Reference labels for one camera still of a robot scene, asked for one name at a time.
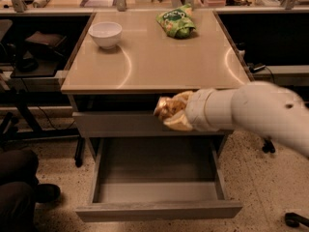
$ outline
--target green chip bag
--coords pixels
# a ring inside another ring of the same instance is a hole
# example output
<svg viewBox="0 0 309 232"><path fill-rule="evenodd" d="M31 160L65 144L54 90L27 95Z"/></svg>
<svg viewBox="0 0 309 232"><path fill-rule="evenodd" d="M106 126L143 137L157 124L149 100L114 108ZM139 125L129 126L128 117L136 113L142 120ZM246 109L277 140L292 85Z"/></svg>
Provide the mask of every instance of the green chip bag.
<svg viewBox="0 0 309 232"><path fill-rule="evenodd" d="M191 20L192 7L186 4L173 11L158 14L156 21L162 26L169 37L184 39L189 37L195 25Z"/></svg>

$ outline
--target white bowl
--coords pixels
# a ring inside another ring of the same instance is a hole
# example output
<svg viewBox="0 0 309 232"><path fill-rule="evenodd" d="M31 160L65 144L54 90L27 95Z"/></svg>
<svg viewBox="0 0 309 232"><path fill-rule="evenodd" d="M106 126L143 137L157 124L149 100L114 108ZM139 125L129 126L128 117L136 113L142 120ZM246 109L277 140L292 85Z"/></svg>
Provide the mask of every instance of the white bowl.
<svg viewBox="0 0 309 232"><path fill-rule="evenodd" d="M123 27L120 24L105 21L92 25L88 33L99 47L111 49L120 41L122 31Z"/></svg>

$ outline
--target black pants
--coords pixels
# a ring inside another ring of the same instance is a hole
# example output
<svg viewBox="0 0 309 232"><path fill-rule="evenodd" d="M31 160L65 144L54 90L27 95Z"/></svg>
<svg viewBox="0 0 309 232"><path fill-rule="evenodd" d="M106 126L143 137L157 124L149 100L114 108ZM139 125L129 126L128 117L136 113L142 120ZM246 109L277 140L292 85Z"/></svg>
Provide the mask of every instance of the black pants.
<svg viewBox="0 0 309 232"><path fill-rule="evenodd" d="M29 150L0 154L0 232L33 232L39 161Z"/></svg>

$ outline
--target closed drawer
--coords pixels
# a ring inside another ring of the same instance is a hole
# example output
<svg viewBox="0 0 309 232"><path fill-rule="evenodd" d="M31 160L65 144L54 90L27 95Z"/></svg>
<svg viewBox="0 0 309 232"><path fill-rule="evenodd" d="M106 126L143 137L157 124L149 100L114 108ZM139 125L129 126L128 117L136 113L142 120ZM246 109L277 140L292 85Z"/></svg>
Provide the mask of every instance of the closed drawer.
<svg viewBox="0 0 309 232"><path fill-rule="evenodd" d="M74 112L73 118L83 137L188 135L188 132L168 129L152 111Z"/></svg>
<svg viewBox="0 0 309 232"><path fill-rule="evenodd" d="M232 218L209 136L104 138L84 221Z"/></svg>

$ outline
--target speckled floor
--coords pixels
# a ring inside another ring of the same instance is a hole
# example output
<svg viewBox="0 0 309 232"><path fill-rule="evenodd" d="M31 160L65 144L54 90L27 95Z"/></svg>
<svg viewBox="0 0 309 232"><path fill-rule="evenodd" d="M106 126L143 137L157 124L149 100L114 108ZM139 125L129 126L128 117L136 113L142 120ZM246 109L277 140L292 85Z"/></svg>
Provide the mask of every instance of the speckled floor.
<svg viewBox="0 0 309 232"><path fill-rule="evenodd" d="M42 232L308 231L303 225L287 227L283 219L286 212L309 218L308 159L277 144L275 154L265 154L263 141L255 134L235 131L219 159L228 197L243 204L237 216L229 219L84 223L74 209L88 201L95 164L86 148L82 166L75 166L76 144L76 138L66 138L7 145L35 151L40 181L57 184L62 190L59 201L37 205L35 223Z"/></svg>

